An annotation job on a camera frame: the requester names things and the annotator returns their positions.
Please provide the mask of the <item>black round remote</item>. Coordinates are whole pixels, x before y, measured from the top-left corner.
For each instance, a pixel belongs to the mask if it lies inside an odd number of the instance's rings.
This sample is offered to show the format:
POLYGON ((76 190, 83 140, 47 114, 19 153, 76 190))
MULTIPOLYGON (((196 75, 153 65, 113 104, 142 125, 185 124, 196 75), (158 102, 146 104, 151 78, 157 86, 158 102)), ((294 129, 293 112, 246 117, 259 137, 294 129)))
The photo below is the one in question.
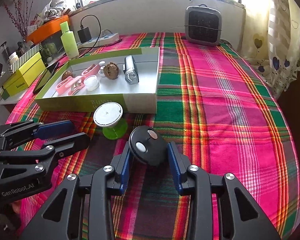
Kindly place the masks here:
POLYGON ((128 142, 134 157, 143 164, 159 166, 166 159, 167 142, 152 127, 136 127, 131 132, 128 142))

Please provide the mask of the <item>brown walnut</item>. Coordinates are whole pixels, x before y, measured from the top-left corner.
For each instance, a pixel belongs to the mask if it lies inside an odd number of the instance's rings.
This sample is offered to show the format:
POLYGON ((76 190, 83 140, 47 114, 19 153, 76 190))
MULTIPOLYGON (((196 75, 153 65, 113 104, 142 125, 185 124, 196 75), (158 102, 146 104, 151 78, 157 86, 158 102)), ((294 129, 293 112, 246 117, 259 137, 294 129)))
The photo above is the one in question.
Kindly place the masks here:
POLYGON ((115 80, 119 75, 119 68, 116 63, 109 62, 104 66, 103 72, 106 78, 115 80))
POLYGON ((73 73, 70 70, 67 70, 62 74, 62 81, 66 80, 68 77, 73 77, 73 73))

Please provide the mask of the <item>white knob earpiece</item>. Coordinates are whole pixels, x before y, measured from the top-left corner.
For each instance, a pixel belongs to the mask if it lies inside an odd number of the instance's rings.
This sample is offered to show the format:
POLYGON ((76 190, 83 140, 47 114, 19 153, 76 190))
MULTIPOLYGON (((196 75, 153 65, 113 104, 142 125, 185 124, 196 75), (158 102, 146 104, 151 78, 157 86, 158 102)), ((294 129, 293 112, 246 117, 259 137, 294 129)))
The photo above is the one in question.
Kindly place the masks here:
POLYGON ((99 76, 100 77, 106 77, 105 76, 105 74, 104 74, 104 67, 105 67, 105 65, 106 65, 106 62, 105 61, 100 61, 99 63, 98 63, 98 65, 99 65, 99 71, 98 71, 98 74, 99 74, 99 76))

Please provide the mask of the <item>white round green-base jar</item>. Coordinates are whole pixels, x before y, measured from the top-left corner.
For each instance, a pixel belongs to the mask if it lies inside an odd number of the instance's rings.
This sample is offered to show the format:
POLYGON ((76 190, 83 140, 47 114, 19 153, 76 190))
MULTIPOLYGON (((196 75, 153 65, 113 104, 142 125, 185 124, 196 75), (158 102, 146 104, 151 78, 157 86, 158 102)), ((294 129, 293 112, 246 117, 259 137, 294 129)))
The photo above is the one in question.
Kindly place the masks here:
POLYGON ((128 124, 123 116, 123 108, 117 102, 106 102, 100 105, 93 114, 94 123, 102 128, 103 135, 110 140, 123 137, 128 124))

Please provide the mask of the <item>yellow shoe box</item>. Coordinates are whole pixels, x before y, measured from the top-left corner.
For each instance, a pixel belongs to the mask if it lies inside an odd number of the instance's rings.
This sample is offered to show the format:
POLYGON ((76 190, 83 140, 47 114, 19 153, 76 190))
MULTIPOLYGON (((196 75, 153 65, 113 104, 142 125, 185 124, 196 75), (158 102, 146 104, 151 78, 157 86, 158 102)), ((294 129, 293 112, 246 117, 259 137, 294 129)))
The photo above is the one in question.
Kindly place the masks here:
POLYGON ((1 97, 6 100, 10 96, 29 88, 45 69, 42 56, 40 52, 37 52, 3 83, 0 89, 1 97))

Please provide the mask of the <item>white round lid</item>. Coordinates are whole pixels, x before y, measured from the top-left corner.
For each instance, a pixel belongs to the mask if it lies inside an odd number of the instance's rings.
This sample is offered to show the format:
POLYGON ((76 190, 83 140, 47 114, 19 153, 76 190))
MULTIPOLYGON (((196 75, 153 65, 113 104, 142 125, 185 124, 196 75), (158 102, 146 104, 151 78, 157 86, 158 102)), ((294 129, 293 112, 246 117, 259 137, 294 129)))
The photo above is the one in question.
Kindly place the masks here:
POLYGON ((96 75, 91 75, 85 78, 84 85, 86 90, 90 92, 98 89, 98 87, 100 86, 100 82, 96 75))

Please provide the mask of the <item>striped grey white box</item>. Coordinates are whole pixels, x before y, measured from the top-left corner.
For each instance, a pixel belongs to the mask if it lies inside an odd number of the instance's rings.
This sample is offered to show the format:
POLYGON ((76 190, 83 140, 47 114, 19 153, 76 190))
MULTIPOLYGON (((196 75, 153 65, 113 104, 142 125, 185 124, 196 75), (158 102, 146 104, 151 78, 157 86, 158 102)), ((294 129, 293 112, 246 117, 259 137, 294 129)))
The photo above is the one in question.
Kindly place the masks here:
POLYGON ((8 70, 8 75, 14 74, 23 64, 25 64, 31 57, 36 55, 37 53, 40 53, 40 51, 43 49, 43 46, 39 43, 35 45, 33 48, 28 50, 24 55, 22 55, 17 61, 13 62, 8 70))

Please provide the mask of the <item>black smartphone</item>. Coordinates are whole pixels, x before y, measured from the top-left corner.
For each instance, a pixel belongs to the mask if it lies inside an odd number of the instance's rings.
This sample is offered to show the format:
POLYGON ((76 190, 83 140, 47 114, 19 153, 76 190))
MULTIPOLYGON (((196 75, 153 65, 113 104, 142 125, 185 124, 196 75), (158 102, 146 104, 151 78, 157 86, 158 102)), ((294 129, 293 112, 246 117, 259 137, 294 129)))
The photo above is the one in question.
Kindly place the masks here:
POLYGON ((42 75, 40 76, 39 81, 37 82, 34 90, 33 90, 33 95, 38 94, 42 88, 46 85, 46 83, 53 77, 55 74, 56 70, 59 67, 59 62, 56 62, 46 68, 46 70, 43 71, 42 75))

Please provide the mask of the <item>pink clip upper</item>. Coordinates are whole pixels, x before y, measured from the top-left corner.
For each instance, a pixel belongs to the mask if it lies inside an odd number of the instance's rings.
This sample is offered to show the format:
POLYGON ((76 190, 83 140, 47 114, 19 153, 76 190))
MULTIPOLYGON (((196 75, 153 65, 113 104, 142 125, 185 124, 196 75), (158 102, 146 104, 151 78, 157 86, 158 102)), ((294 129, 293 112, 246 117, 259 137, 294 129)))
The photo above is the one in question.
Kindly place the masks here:
POLYGON ((84 76, 85 78, 92 76, 92 75, 97 75, 100 68, 101 67, 99 64, 92 64, 90 67, 88 67, 86 70, 84 70, 81 73, 81 75, 84 76))

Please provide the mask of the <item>green cardboard box tray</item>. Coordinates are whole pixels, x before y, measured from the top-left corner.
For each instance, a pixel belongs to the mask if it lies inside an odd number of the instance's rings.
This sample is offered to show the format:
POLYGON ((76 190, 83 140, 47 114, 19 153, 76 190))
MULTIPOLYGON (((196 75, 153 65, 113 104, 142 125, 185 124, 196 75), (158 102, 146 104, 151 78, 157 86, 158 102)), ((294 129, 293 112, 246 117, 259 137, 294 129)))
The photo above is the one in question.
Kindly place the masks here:
POLYGON ((155 114, 161 52, 159 47, 136 48, 108 51, 70 60, 51 77, 37 94, 35 101, 43 111, 94 112, 101 104, 113 101, 119 103, 126 113, 155 114), (139 83, 135 85, 129 85, 125 81, 123 64, 128 55, 133 56, 138 70, 139 83), (56 86, 62 81, 65 71, 72 71, 73 77, 81 76, 84 70, 100 61, 117 64, 117 79, 110 80, 97 74, 100 82, 98 89, 89 92, 83 87, 72 96, 68 96, 67 92, 58 95, 56 86))

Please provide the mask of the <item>green lotion bottle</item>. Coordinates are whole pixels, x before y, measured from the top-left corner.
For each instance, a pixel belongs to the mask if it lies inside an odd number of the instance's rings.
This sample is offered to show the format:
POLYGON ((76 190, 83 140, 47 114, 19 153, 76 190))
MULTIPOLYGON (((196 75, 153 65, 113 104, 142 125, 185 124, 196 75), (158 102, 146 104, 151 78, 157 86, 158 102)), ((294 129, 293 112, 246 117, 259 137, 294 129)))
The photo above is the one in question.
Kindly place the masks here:
POLYGON ((75 40, 74 33, 69 29, 69 24, 67 21, 60 24, 62 35, 61 41, 65 50, 65 53, 69 59, 74 59, 78 57, 79 52, 75 40))

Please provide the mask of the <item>orange tray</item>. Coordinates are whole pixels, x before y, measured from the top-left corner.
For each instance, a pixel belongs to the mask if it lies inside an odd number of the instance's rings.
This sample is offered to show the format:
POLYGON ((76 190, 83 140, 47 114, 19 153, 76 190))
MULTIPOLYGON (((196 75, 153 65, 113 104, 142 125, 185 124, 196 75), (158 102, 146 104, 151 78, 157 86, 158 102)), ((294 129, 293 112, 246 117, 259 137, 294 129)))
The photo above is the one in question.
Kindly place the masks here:
POLYGON ((38 44, 45 40, 46 38, 50 37, 51 35, 59 32, 61 30, 60 24, 63 22, 68 22, 70 24, 69 16, 64 15, 54 20, 51 20, 42 26, 40 26, 37 30, 31 33, 27 38, 26 41, 33 42, 34 44, 38 44))

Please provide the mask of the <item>black power adapter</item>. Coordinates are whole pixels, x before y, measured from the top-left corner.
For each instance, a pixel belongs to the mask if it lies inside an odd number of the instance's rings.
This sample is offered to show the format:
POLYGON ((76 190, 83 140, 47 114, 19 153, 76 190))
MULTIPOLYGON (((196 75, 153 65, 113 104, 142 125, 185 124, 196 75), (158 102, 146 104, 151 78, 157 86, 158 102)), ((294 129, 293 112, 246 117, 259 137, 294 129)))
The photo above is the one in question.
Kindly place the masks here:
POLYGON ((81 43, 91 40, 91 33, 88 27, 81 27, 77 33, 81 43))

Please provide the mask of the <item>red twig decoration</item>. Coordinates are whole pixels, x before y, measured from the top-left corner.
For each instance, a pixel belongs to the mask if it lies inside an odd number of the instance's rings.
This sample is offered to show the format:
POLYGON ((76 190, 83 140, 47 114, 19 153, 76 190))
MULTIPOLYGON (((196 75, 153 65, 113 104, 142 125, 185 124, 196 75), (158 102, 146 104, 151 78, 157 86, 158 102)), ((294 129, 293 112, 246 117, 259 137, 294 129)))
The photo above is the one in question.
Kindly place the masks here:
POLYGON ((10 9, 10 5, 8 5, 7 2, 3 3, 4 9, 23 40, 25 40, 28 36, 27 28, 30 25, 30 16, 34 0, 12 0, 12 4, 14 12, 10 9))

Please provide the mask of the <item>grey small space heater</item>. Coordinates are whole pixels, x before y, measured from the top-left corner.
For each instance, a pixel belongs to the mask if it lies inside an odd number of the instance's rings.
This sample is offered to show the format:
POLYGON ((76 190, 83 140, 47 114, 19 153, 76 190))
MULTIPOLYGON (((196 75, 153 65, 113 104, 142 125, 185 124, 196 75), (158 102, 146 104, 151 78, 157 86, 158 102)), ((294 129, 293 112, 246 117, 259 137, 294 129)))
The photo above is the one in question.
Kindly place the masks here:
POLYGON ((221 13, 205 4, 188 6, 185 11, 185 37, 195 44, 219 45, 222 32, 221 13))

